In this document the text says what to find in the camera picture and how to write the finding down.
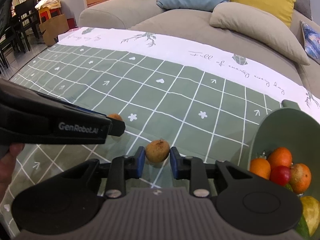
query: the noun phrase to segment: fruit bowl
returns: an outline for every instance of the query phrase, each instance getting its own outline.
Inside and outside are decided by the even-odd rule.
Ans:
[[[310,168],[312,180],[304,195],[320,200],[320,125],[302,112],[298,104],[284,100],[283,108],[272,111],[259,125],[249,152],[249,160],[266,156],[278,147],[286,147],[292,153],[294,163],[304,163]],[[320,227],[312,239],[320,238]]]

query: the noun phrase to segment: paper bag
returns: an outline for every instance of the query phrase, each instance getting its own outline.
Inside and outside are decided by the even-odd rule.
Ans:
[[[46,20],[39,25],[44,42],[48,47],[58,42],[58,35],[69,30],[67,18],[64,14]]]

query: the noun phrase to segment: orange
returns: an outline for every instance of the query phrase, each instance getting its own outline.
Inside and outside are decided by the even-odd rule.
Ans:
[[[297,163],[291,167],[291,179],[289,184],[295,194],[304,193],[311,183],[311,171],[302,164]]]
[[[270,164],[264,158],[253,159],[250,162],[250,172],[264,179],[269,179],[271,172]]]
[[[291,167],[291,152],[285,147],[279,147],[270,154],[268,162],[270,163],[271,169],[274,169],[277,166]]]

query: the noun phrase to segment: small potato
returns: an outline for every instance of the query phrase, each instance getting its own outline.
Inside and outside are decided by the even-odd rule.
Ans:
[[[170,152],[170,145],[167,141],[160,139],[149,143],[146,148],[146,157],[152,163],[163,162]]]
[[[123,121],[122,117],[119,114],[109,114],[108,117],[111,117],[111,118],[119,120],[119,121]]]

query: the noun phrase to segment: gray sofa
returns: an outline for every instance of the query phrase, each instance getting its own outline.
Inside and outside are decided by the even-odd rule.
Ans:
[[[156,0],[109,0],[84,10],[80,27],[130,29],[165,34],[208,44],[260,62],[320,98],[320,65],[297,64],[267,45],[240,33],[209,25],[211,12],[175,9],[165,11]],[[293,12],[290,30],[303,44],[300,21],[320,31],[320,26],[298,11]]]

